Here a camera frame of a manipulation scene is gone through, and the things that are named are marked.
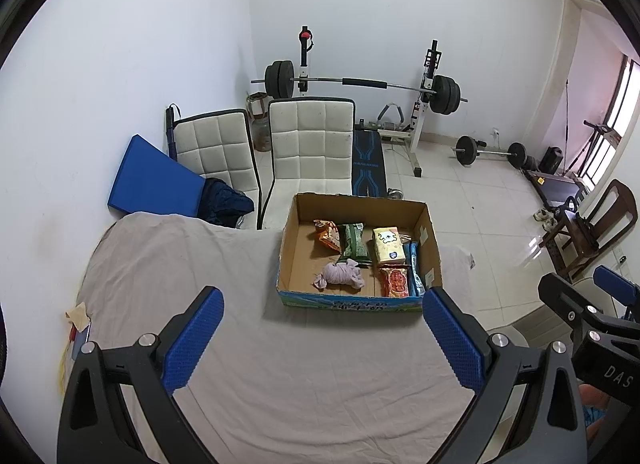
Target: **green snack package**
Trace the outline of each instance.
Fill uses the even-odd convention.
[[[342,255],[338,262],[345,262],[347,259],[351,259],[359,264],[373,265],[367,247],[362,241],[364,224],[341,224],[338,229],[340,230],[340,238],[343,245]]]

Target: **brown wooden chair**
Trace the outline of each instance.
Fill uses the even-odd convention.
[[[598,210],[602,207],[607,196],[615,191],[618,196],[611,207],[604,212],[602,217],[595,223],[591,221],[596,216]],[[631,214],[629,224],[625,225],[617,234],[607,241],[603,246],[598,241],[608,234],[614,226],[619,224],[627,214]],[[540,247],[545,247],[549,242],[555,241],[556,235],[567,235],[569,240],[562,245],[562,249],[566,249],[569,244],[573,243],[578,256],[568,267],[561,269],[558,275],[561,277],[571,276],[572,279],[579,277],[584,270],[589,267],[599,256],[611,249],[620,239],[636,224],[638,221],[638,209],[636,208],[636,199],[628,186],[620,183],[619,180],[611,181],[605,190],[602,198],[597,203],[586,219],[580,217],[577,213],[569,210],[562,210],[558,225],[547,233]]]

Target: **metal screw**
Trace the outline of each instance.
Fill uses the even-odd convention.
[[[155,334],[143,334],[138,338],[138,343],[143,347],[150,347],[156,342]]]
[[[95,349],[95,343],[93,341],[88,341],[87,343],[84,343],[81,348],[80,351],[82,352],[82,354],[91,354],[91,352],[93,352]]]
[[[504,334],[494,334],[491,336],[491,341],[494,345],[498,347],[506,347],[509,344],[509,338]]]
[[[551,348],[558,354],[564,354],[566,352],[566,345],[561,341],[554,341],[551,343]]]

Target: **barbell bar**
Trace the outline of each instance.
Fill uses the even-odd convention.
[[[469,136],[462,136],[456,143],[456,147],[451,149],[456,153],[456,158],[463,166],[468,166],[473,164],[478,155],[480,154],[491,154],[491,155],[501,155],[503,157],[508,157],[509,162],[513,168],[523,168],[525,163],[527,163],[527,149],[522,143],[512,143],[507,152],[498,152],[491,150],[478,150],[478,143],[475,139]]]
[[[278,60],[267,66],[263,80],[252,80],[251,83],[264,83],[266,92],[272,98],[292,98],[294,82],[332,82],[343,85],[354,85],[386,89],[388,87],[411,90],[424,94],[422,100],[429,102],[431,110],[437,114],[449,115],[458,109],[461,101],[460,86],[446,76],[434,76],[431,88],[417,88],[380,80],[364,80],[362,78],[297,78],[294,75],[293,63],[290,60]]]

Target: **shoe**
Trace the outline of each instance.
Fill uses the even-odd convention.
[[[542,223],[542,227],[544,228],[544,230],[546,232],[551,231],[553,228],[555,228],[558,225],[558,221],[556,219],[554,219],[553,217],[545,220]]]
[[[548,211],[548,210],[546,210],[544,208],[543,209],[539,209],[537,212],[535,212],[533,214],[533,218],[535,220],[537,220],[538,222],[544,222],[545,220],[551,219],[553,216],[554,215],[550,211]]]

